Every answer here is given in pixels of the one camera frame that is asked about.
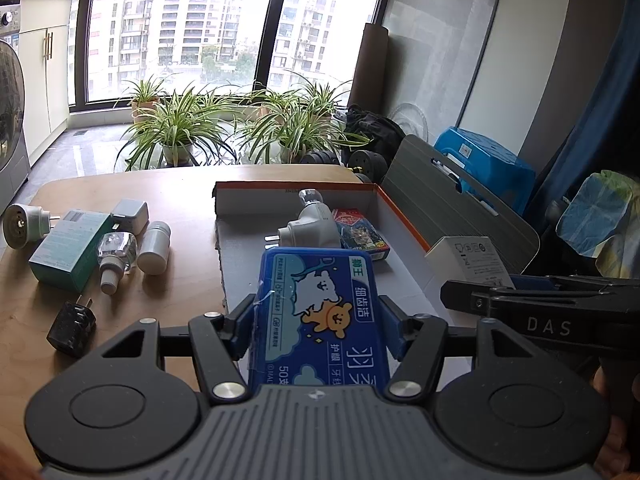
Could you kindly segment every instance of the orange cartoon bear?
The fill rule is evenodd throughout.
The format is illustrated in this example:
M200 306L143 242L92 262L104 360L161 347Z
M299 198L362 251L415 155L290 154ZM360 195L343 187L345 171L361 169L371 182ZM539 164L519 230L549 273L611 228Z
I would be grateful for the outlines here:
M323 301L322 308L315 312L312 309L302 315L303 323L316 323L314 332L322 332L323 330L332 330L335 336L344 339L344 329L351 322L349 311L353 307L351 303L340 305L333 301Z

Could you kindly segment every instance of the blue box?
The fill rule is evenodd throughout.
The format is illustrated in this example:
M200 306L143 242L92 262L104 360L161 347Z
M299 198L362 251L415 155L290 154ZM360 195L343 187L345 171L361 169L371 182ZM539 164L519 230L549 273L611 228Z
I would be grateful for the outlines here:
M536 172L526 162L493 139L462 128L444 131L434 147L522 215L536 180ZM460 184L463 192L479 196L463 179Z
M264 252L249 387L371 384L389 380L370 256L345 249Z

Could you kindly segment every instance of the green box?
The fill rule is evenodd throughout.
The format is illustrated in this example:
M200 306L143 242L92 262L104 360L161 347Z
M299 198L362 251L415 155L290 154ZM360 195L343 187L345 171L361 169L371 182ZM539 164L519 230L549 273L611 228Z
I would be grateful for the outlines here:
M82 292L98 263L96 247L112 228L110 214L72 209L29 259L34 276L42 283Z

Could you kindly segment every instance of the black bag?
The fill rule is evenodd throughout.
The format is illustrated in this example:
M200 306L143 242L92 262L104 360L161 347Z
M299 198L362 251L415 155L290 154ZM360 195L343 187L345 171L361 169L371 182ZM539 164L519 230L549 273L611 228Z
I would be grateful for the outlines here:
M396 156L404 132L391 119L362 110L358 105L351 105L347 110L345 132L361 134L371 139L369 144L358 148L343 148L342 162L347 164L355 150L369 150L385 157L388 166Z

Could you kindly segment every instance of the rolled mat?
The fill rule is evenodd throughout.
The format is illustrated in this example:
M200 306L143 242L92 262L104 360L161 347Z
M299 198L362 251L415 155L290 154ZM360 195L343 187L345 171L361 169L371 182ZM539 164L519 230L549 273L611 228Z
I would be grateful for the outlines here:
M365 24L349 105L357 104L363 110L380 112L388 38L389 31L385 27Z

